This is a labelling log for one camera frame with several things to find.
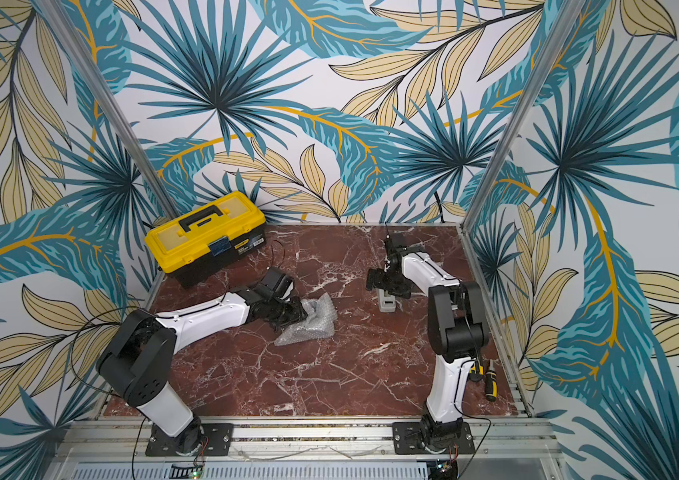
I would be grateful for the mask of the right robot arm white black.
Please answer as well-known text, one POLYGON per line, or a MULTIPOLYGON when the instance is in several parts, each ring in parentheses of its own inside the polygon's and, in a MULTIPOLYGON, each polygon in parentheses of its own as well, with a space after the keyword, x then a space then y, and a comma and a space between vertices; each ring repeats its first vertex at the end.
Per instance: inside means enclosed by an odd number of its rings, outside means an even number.
POLYGON ((481 288, 446 272, 424 251, 405 249, 387 257, 383 268, 367 271, 367 290, 397 298, 419 288, 427 294, 427 338, 435 352, 433 386, 425 401, 415 445, 441 453, 463 433, 463 398, 471 370, 489 343, 481 288))

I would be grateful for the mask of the clear bubble wrap sheet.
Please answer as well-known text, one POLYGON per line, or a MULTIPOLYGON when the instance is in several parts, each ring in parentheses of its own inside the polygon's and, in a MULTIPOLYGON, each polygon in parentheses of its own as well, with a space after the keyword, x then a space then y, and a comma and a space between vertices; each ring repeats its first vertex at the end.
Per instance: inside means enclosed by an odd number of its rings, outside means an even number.
POLYGON ((337 311, 328 293, 316 299, 305 299, 301 306, 306 317, 287 326, 275 340, 275 346, 287 346, 312 340, 331 338, 335 332, 337 311))

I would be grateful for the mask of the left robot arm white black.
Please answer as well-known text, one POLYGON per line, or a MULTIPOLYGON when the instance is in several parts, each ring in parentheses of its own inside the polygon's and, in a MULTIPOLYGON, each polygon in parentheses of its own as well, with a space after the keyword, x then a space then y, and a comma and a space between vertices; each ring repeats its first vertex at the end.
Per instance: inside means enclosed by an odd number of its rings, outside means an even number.
POLYGON ((197 454, 204 433, 199 418, 169 384, 173 357, 204 338, 256 320, 276 331, 305 320, 297 297, 240 288, 213 300, 169 312, 137 309, 120 324, 97 359, 97 373, 138 410, 181 456, 197 454))

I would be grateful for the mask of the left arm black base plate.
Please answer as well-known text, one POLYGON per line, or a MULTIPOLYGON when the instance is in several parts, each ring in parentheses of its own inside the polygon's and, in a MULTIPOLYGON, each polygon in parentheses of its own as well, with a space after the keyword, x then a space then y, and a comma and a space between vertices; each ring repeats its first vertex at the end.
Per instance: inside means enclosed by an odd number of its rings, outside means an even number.
POLYGON ((168 456, 227 456, 234 425, 232 423, 191 423, 179 436, 171 437, 152 426, 145 455, 168 456))

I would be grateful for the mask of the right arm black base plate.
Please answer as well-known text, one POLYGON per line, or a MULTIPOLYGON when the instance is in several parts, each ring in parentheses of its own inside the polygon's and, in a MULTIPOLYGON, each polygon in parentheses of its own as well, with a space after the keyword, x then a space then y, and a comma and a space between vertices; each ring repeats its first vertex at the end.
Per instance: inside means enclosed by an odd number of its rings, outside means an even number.
POLYGON ((463 420, 429 424, 423 418, 395 422, 391 430, 397 455, 447 455, 451 450, 457 450, 459 455, 475 453, 471 428, 463 420))

